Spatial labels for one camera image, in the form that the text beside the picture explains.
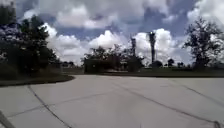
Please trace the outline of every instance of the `shrub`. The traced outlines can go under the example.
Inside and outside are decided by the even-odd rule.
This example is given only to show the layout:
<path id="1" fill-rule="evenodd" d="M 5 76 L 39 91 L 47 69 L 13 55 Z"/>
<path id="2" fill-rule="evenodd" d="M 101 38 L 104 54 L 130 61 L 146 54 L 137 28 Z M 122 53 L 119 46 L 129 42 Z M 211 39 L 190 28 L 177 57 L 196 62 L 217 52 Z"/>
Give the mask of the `shrub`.
<path id="1" fill-rule="evenodd" d="M 1 80 L 13 80 L 19 77 L 18 70 L 13 66 L 5 63 L 0 63 L 0 79 Z"/>
<path id="2" fill-rule="evenodd" d="M 153 63 L 151 64 L 151 66 L 152 66 L 153 68 L 161 68 L 161 67 L 163 67 L 163 63 L 162 63 L 161 61 L 157 60 L 157 61 L 153 62 Z"/>

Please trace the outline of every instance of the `bush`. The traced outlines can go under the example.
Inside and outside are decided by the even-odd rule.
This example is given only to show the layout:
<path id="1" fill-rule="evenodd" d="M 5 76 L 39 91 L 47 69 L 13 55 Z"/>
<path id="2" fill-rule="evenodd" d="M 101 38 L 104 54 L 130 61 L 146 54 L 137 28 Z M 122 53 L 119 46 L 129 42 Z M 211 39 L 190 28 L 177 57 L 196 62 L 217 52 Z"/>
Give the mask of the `bush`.
<path id="1" fill-rule="evenodd" d="M 18 70 L 13 66 L 0 63 L 0 80 L 14 80 L 19 77 Z"/>
<path id="2" fill-rule="evenodd" d="M 190 67 L 184 67 L 184 68 L 172 68 L 173 71 L 188 71 L 188 72 L 192 72 L 194 71 L 193 68 Z"/>
<path id="3" fill-rule="evenodd" d="M 85 73 L 100 73 L 112 69 L 112 64 L 106 60 L 85 60 Z"/>
<path id="4" fill-rule="evenodd" d="M 162 63 L 161 61 L 157 60 L 157 61 L 153 62 L 153 63 L 151 64 L 151 66 L 152 66 L 153 68 L 161 68 L 161 67 L 163 67 L 163 63 Z"/>

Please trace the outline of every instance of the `road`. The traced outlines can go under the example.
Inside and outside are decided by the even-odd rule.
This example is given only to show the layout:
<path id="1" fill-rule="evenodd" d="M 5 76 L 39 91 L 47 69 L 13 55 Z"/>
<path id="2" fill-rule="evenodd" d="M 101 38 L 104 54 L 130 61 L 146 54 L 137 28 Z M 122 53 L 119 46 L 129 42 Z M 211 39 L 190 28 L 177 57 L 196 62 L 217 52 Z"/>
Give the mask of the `road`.
<path id="1" fill-rule="evenodd" d="M 224 79 L 80 75 L 0 88 L 16 128 L 213 128 L 224 124 Z"/>

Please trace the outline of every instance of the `tree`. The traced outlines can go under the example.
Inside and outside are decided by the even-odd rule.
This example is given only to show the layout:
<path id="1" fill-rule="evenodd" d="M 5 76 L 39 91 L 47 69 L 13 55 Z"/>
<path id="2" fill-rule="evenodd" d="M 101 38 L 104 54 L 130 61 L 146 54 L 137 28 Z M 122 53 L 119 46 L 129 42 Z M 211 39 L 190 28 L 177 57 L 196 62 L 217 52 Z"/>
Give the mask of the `tree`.
<path id="1" fill-rule="evenodd" d="M 91 48 L 90 54 L 85 54 L 83 59 L 86 73 L 98 73 L 112 68 L 108 54 L 103 47 Z"/>
<path id="2" fill-rule="evenodd" d="M 15 43 L 13 37 L 18 35 L 13 3 L 0 5 L 0 17 L 0 56 L 5 60 L 6 50 L 10 50 L 9 44 Z"/>
<path id="3" fill-rule="evenodd" d="M 184 67 L 184 63 L 183 63 L 183 62 L 179 62 L 179 63 L 177 63 L 177 67 L 178 67 L 178 68 L 183 68 L 183 67 Z"/>
<path id="4" fill-rule="evenodd" d="M 131 38 L 131 54 L 132 56 L 136 56 L 136 39 L 135 38 Z"/>
<path id="5" fill-rule="evenodd" d="M 74 62 L 70 61 L 69 66 L 74 67 Z"/>
<path id="6" fill-rule="evenodd" d="M 119 45 L 115 44 L 114 48 L 109 49 L 106 53 L 107 60 L 112 64 L 113 69 L 119 70 L 121 68 L 122 54 Z"/>
<path id="7" fill-rule="evenodd" d="M 174 64 L 174 60 L 171 58 L 167 61 L 167 63 L 168 63 L 168 67 L 172 67 Z"/>
<path id="8" fill-rule="evenodd" d="M 16 22 L 16 12 L 13 2 L 10 5 L 0 5 L 0 26 Z"/>
<path id="9" fill-rule="evenodd" d="M 152 55 L 152 63 L 155 60 L 155 43 L 156 43 L 156 34 L 154 32 L 149 33 L 149 41 L 151 44 L 151 55 Z"/>
<path id="10" fill-rule="evenodd" d="M 163 63 L 162 63 L 161 61 L 159 61 L 159 60 L 156 60 L 156 61 L 154 61 L 154 62 L 152 63 L 151 66 L 152 66 L 152 67 L 155 67 L 155 68 L 161 68 L 161 67 L 163 67 Z"/>
<path id="11" fill-rule="evenodd" d="M 69 62 L 67 62 L 67 61 L 62 62 L 63 67 L 68 67 L 68 64 L 69 64 Z"/>
<path id="12" fill-rule="evenodd" d="M 21 31 L 17 57 L 17 66 L 25 73 L 37 73 L 56 60 L 53 50 L 47 48 L 46 38 L 49 36 L 44 22 L 37 16 L 25 19 L 19 25 Z"/>
<path id="13" fill-rule="evenodd" d="M 133 56 L 132 48 L 127 48 L 122 51 L 121 55 L 121 61 L 125 62 L 128 68 L 129 72 L 135 72 L 138 71 L 140 68 L 142 68 L 144 65 L 142 64 L 142 60 L 144 58 L 139 56 Z"/>
<path id="14" fill-rule="evenodd" d="M 190 48 L 195 68 L 205 68 L 223 50 L 223 32 L 216 24 L 202 18 L 189 25 L 184 48 Z"/>

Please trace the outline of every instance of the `grass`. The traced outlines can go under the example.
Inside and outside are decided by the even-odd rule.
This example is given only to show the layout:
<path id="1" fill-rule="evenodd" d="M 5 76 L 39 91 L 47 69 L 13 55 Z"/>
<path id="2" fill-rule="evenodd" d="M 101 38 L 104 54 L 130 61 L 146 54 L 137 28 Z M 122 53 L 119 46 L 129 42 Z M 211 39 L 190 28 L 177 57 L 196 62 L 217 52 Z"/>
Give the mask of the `grass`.
<path id="1" fill-rule="evenodd" d="M 72 79 L 74 79 L 73 76 L 61 74 L 57 70 L 46 69 L 29 77 L 20 75 L 15 79 L 0 79 L 0 87 L 58 83 Z"/>
<path id="2" fill-rule="evenodd" d="M 23 78 L 17 80 L 1 80 L 0 87 L 58 83 L 58 82 L 70 81 L 72 79 L 74 79 L 73 76 L 58 75 L 54 77 L 35 77 L 35 78 Z"/>
<path id="3" fill-rule="evenodd" d="M 185 71 L 178 69 L 160 68 L 143 69 L 140 72 L 106 72 L 100 75 L 134 76 L 134 77 L 164 77 L 164 78 L 224 78 L 224 70 Z"/>
<path id="4" fill-rule="evenodd" d="M 82 74 L 84 74 L 83 68 L 63 68 L 61 71 L 63 72 L 63 74 L 67 74 L 67 75 L 82 75 Z"/>

